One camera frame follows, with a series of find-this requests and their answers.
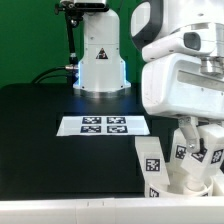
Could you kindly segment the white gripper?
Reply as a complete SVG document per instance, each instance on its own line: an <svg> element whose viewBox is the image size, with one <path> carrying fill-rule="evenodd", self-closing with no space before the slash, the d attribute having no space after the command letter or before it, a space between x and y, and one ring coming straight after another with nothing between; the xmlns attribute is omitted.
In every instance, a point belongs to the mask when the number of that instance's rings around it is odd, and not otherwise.
<svg viewBox="0 0 224 224"><path fill-rule="evenodd" d="M142 57L145 110L182 116L178 124L187 151L198 153L197 118L224 120L224 25L183 27L145 46Z"/></svg>

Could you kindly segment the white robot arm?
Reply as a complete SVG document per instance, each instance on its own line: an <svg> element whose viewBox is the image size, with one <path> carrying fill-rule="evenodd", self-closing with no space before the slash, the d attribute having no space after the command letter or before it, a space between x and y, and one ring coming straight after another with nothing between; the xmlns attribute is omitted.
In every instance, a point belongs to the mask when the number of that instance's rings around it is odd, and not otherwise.
<svg viewBox="0 0 224 224"><path fill-rule="evenodd" d="M106 0L75 7L84 11L84 56L74 89L93 97L127 91L118 15ZM224 120L224 0L142 0L131 13L130 36L145 62L147 114Z"/></svg>

